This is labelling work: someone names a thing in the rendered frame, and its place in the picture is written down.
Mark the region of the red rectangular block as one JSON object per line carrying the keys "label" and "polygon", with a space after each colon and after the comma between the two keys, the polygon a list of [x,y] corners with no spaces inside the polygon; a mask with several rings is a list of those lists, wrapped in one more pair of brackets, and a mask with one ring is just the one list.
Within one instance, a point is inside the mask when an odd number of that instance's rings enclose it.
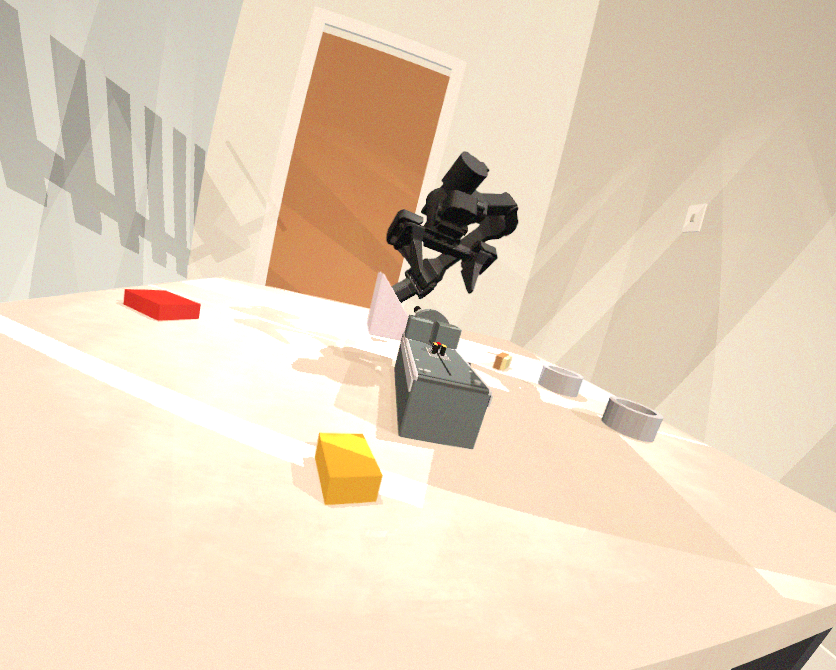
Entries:
{"label": "red rectangular block", "polygon": [[199,319],[200,306],[167,290],[125,289],[124,305],[160,320]]}

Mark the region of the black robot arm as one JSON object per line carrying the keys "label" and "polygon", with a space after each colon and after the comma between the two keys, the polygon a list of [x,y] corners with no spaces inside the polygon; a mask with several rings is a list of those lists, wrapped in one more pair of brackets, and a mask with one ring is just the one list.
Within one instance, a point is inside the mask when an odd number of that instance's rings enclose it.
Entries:
{"label": "black robot arm", "polygon": [[[485,243],[507,237],[519,224],[518,204],[507,192],[491,194],[476,190],[488,173],[489,169],[484,162],[467,151],[462,152],[442,178],[443,184],[427,195],[421,214],[427,216],[429,209],[438,204],[433,226],[443,220],[458,225],[465,233],[463,236],[468,232],[468,225],[479,224],[479,227],[460,240],[459,244],[468,248],[476,241]],[[426,258],[423,260],[420,277],[410,267],[404,271],[406,278],[391,287],[400,303],[416,294],[422,299],[434,290],[446,270],[460,260],[445,254],[437,258]]]}

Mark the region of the orange block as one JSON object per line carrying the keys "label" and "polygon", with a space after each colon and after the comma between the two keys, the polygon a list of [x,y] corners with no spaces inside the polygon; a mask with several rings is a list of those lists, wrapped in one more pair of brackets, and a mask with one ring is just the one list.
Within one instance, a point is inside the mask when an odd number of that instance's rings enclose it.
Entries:
{"label": "orange block", "polygon": [[319,433],[316,446],[324,505],[377,501],[383,475],[363,434]]}

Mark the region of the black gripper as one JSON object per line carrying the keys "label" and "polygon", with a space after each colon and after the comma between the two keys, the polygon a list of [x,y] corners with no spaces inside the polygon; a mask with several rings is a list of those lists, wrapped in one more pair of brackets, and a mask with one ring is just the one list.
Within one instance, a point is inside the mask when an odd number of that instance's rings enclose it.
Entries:
{"label": "black gripper", "polygon": [[438,204],[429,209],[424,226],[421,225],[424,217],[405,209],[398,211],[386,242],[399,251],[418,277],[423,271],[422,241],[424,247],[461,259],[461,274],[471,294],[478,276],[498,259],[496,248],[482,241],[476,241],[470,248],[459,244],[465,233],[458,225],[442,220],[433,226],[437,209]]}

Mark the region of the grey short cylinder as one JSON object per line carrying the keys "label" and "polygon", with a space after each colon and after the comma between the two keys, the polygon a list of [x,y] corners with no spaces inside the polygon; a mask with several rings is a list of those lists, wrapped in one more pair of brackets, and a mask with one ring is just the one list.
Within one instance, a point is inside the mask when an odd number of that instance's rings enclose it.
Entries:
{"label": "grey short cylinder", "polygon": [[577,397],[584,377],[567,369],[544,364],[538,384],[556,394],[565,397]]}
{"label": "grey short cylinder", "polygon": [[643,442],[653,442],[663,416],[640,403],[610,396],[601,422],[624,436]]}

